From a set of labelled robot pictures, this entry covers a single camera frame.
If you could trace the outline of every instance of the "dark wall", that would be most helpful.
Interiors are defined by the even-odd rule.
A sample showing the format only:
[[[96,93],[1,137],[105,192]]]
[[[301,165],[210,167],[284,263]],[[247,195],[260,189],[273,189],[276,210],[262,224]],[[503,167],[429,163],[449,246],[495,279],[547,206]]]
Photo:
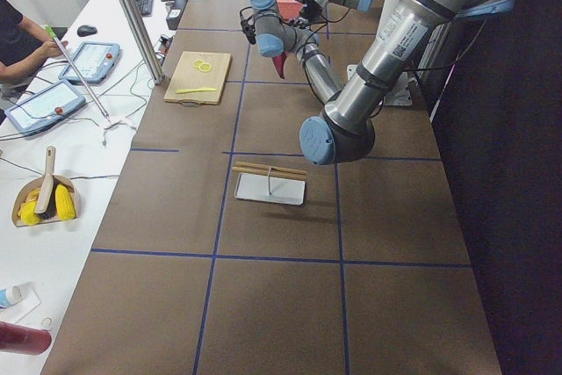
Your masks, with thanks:
[[[434,120],[504,375],[562,374],[561,3],[488,21]]]

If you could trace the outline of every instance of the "person's arm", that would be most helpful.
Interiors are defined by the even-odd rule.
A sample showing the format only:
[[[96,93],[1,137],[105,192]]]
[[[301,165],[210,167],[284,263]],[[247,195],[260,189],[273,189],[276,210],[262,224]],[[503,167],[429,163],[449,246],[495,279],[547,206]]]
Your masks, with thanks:
[[[57,47],[56,43],[51,40],[45,28],[27,17],[23,17],[18,26],[36,39],[43,41],[43,44],[25,59],[10,66],[5,66],[0,62],[0,83],[17,83],[29,75],[32,75],[49,57],[61,55],[61,50]],[[66,46],[67,41],[63,41],[62,44]]]
[[[34,21],[30,20],[28,17],[24,16],[21,22],[18,24],[18,27],[25,32],[28,32],[30,35],[35,37],[37,40],[40,41],[49,41],[51,37],[49,36],[47,30],[43,28],[41,25],[36,24]]]
[[[0,62],[0,83],[17,83],[39,69],[49,57],[61,55],[61,50],[49,39],[21,61],[5,66]]]

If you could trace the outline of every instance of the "black shirt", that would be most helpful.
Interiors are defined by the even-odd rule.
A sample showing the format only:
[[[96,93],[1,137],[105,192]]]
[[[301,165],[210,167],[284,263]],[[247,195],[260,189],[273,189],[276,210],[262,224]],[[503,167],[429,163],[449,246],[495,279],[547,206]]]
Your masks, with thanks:
[[[43,44],[18,27],[23,18],[7,0],[0,0],[0,61],[5,66],[23,60]]]

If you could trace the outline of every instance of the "wooden cutting board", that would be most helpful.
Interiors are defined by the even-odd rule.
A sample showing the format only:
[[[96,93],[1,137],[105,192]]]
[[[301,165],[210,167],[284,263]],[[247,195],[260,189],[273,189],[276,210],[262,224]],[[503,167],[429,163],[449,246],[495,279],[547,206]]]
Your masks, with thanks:
[[[211,65],[211,70],[202,72],[196,66],[201,61]],[[217,105],[224,90],[230,68],[230,53],[183,52],[177,63],[174,75],[164,95],[164,101],[170,103],[196,103]],[[176,90],[196,89],[201,87],[215,88],[216,91],[199,91],[176,94]]]

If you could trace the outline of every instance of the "cable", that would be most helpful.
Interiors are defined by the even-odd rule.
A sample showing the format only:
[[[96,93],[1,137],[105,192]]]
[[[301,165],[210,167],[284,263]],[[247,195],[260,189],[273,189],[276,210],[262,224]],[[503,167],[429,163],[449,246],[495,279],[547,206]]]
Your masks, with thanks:
[[[54,68],[55,66],[61,66],[61,65],[65,65],[67,64],[68,61],[64,60],[64,61],[51,61],[43,66],[41,66],[37,72],[41,71],[41,70],[45,70],[47,68]]]
[[[49,85],[53,85],[54,83],[52,83],[51,81],[41,77],[41,76],[34,76],[33,79],[40,79],[41,81],[43,81],[44,83],[48,83]]]
[[[37,171],[37,170],[34,170],[34,169],[30,169],[29,167],[16,164],[16,163],[11,162],[10,160],[7,160],[7,159],[5,159],[5,158],[0,157],[0,160],[7,162],[8,164],[11,164],[11,165],[14,166],[14,167],[18,167],[18,168],[20,168],[20,169],[24,169],[24,170],[31,171],[32,173],[35,173],[36,175],[40,175],[40,176],[43,175],[43,173],[41,173],[40,171]],[[69,177],[69,179],[71,179],[71,180],[76,180],[76,179],[92,180],[92,179],[106,179],[106,178],[113,178],[113,177],[119,177],[119,175],[74,176],[74,177]]]
[[[12,166],[19,167],[20,169],[29,170],[29,171],[31,171],[32,173],[35,173],[35,174],[37,174],[37,175],[43,175],[43,173],[41,173],[40,171],[37,171],[37,170],[34,170],[34,169],[30,169],[29,167],[26,167],[26,166],[20,166],[19,164],[16,164],[16,163],[14,163],[14,162],[11,162],[10,160],[6,160],[5,158],[0,157],[0,160],[9,163],[9,164],[11,164]]]
[[[154,45],[152,46],[153,48],[156,48],[156,45],[158,44],[158,42],[160,41],[160,38],[158,39],[158,41],[156,41],[156,43],[154,43]],[[111,87],[109,87],[107,90],[103,91],[101,94],[98,95],[98,97],[102,97],[103,95],[107,94],[107,92],[109,92],[110,90],[112,90],[113,88],[115,88],[119,83],[121,83],[125,78],[127,78],[129,75],[131,75],[135,70],[137,70],[141,65],[145,64],[144,61],[139,61],[136,65],[134,65],[131,70],[129,70],[126,74],[124,74],[116,83],[114,83]]]
[[[422,83],[422,79],[421,79],[420,76],[418,75],[417,71],[411,70],[410,72],[412,72],[412,75],[414,75],[415,82],[418,84],[418,88],[420,89],[420,93],[421,93],[421,95],[423,96],[423,83]]]
[[[345,13],[343,14],[343,16],[335,21],[330,21],[328,18],[326,18],[324,15],[320,14],[320,16],[324,19],[324,23],[326,24],[337,24],[338,22],[342,22],[349,14],[349,12],[351,11],[351,8],[348,8]]]
[[[129,70],[126,74],[124,74],[116,83],[114,83],[111,87],[109,87],[107,90],[105,90],[102,94],[99,95],[99,97],[101,97],[101,96],[103,96],[104,94],[106,94],[109,90],[112,90],[113,88],[115,88],[115,86],[117,86],[117,84],[121,83],[126,77],[128,77],[129,75],[131,75],[131,73],[133,73],[133,72],[136,70],[136,76],[135,76],[135,79],[134,79],[133,84],[131,85],[129,91],[130,91],[131,94],[133,94],[134,96],[140,98],[140,99],[143,101],[143,103],[142,103],[141,106],[137,107],[135,110],[133,110],[131,113],[129,113],[129,114],[127,115],[128,118],[129,118],[130,116],[133,116],[136,112],[138,112],[139,110],[141,110],[141,109],[142,109],[144,106],[146,106],[146,104],[148,103],[148,101],[147,101],[144,97],[142,97],[142,96],[140,96],[140,95],[138,95],[138,94],[135,94],[135,93],[133,92],[133,87],[134,87],[134,85],[138,82],[139,70],[140,70],[142,64],[143,64],[143,61],[140,61],[140,62],[139,62],[137,65],[135,65],[131,70]],[[35,95],[34,92],[29,91],[29,90],[26,90],[26,91],[24,91],[23,93],[29,93],[29,94],[31,94],[31,95]],[[20,107],[21,110],[23,110],[23,111],[25,112],[25,114],[27,114],[27,115],[28,115],[30,118],[32,118],[32,119],[46,119],[46,118],[48,118],[49,116],[54,116],[54,115],[56,115],[56,113],[49,113],[48,115],[45,115],[45,116],[33,116],[33,115],[31,115],[24,107],[21,107],[21,105],[18,105],[17,103],[14,103],[14,102],[12,102],[12,101],[11,101],[11,103],[13,103],[14,105],[16,105],[17,107]],[[91,100],[91,101],[89,101],[89,102],[86,102],[87,105],[89,105],[89,104],[91,104],[91,103],[93,103],[93,100]],[[61,122],[65,121],[65,120],[74,120],[74,121],[88,120],[88,121],[90,121],[91,123],[93,123],[94,125],[99,126],[99,124],[98,124],[94,119],[91,119],[91,118],[73,118],[73,117],[69,117],[69,116],[62,116],[62,120],[60,120],[60,121],[58,121],[58,122],[56,122],[56,123],[61,123]],[[26,137],[30,137],[30,136],[34,136],[34,135],[36,135],[36,134],[42,133],[42,132],[46,131],[47,129],[49,129],[50,127],[51,127],[51,126],[46,127],[46,128],[43,128],[43,129],[40,130],[40,131],[33,130],[33,131],[27,131],[27,132],[22,132],[22,133],[9,133],[9,134],[0,136],[0,141],[14,141],[14,140],[20,140],[20,139],[22,139],[22,138],[26,138]]]
[[[478,38],[478,36],[480,35],[480,33],[482,32],[482,30],[484,29],[484,25],[486,24],[487,19],[485,19],[484,21],[482,21],[482,24],[480,25],[480,28],[478,29],[478,31],[476,32],[476,34],[474,34],[474,37],[472,37],[471,42],[468,44],[468,46],[466,47],[466,49],[457,57],[457,59],[455,61],[452,61],[451,63],[447,64],[447,65],[443,65],[443,66],[437,66],[434,68],[415,68],[415,69],[404,69],[405,71],[418,71],[418,72],[424,72],[426,70],[439,70],[439,69],[447,69],[450,68],[451,66],[457,64],[461,59],[463,59],[463,57],[465,57],[465,55],[468,53],[468,51],[472,48],[472,46],[474,45],[474,42],[476,41],[476,39]]]

